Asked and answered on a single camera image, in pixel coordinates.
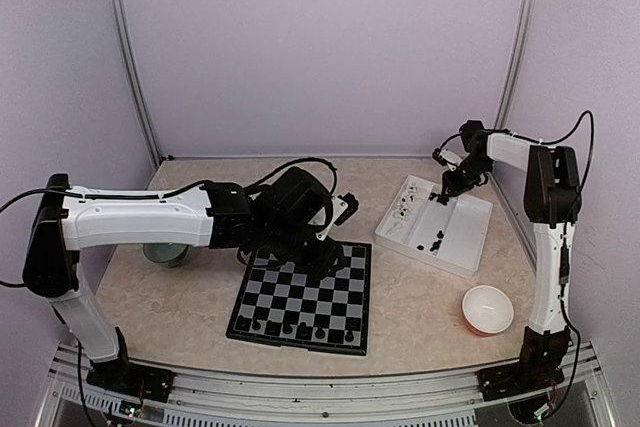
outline white tray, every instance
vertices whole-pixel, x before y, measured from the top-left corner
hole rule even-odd
[[[469,279],[478,270],[493,204],[471,195],[429,200],[441,187],[410,175],[375,232],[375,243]],[[431,251],[443,235],[439,248]]]

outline wall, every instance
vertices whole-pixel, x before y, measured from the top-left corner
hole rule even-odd
[[[496,116],[520,0],[124,0],[162,150],[425,155]]]
[[[536,0],[508,127],[558,138],[596,116],[595,156],[576,233],[571,316],[592,339],[622,425],[640,415],[640,0]],[[587,128],[571,139],[584,168]],[[522,205],[523,176],[501,169]]]
[[[142,188],[152,168],[121,66],[108,0],[0,0],[0,202],[74,183]],[[1,217],[0,278],[21,279],[37,200]],[[93,285],[109,250],[83,256]],[[27,425],[64,329],[46,301],[0,290],[0,423]]]

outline tabletop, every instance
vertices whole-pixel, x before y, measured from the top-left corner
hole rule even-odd
[[[150,188],[174,189],[200,179],[247,185],[290,159],[173,160]],[[336,193],[352,192],[358,212],[331,237],[373,244],[374,230],[407,175],[439,183],[431,159],[337,158]],[[321,165],[301,166],[330,184]],[[119,246],[97,298],[120,327],[132,357],[172,365],[265,375],[386,375],[478,365],[517,357],[533,306],[535,279],[496,193],[471,192],[493,203],[478,272],[463,279],[373,244],[369,346],[365,357],[271,347],[225,336],[244,266],[235,250],[193,249],[174,269],[152,264],[140,245]],[[480,284],[505,292],[515,310],[502,334],[478,337],[464,326],[461,303]]]

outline white bowl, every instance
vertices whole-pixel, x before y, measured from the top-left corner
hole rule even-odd
[[[504,332],[513,322],[513,305],[504,292],[490,285],[470,289],[462,299],[467,327],[478,335]]]

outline black and white chessboard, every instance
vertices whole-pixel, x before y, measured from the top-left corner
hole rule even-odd
[[[315,283],[293,263],[258,252],[236,299],[227,337],[269,345],[366,355],[371,245],[341,242],[347,266]]]

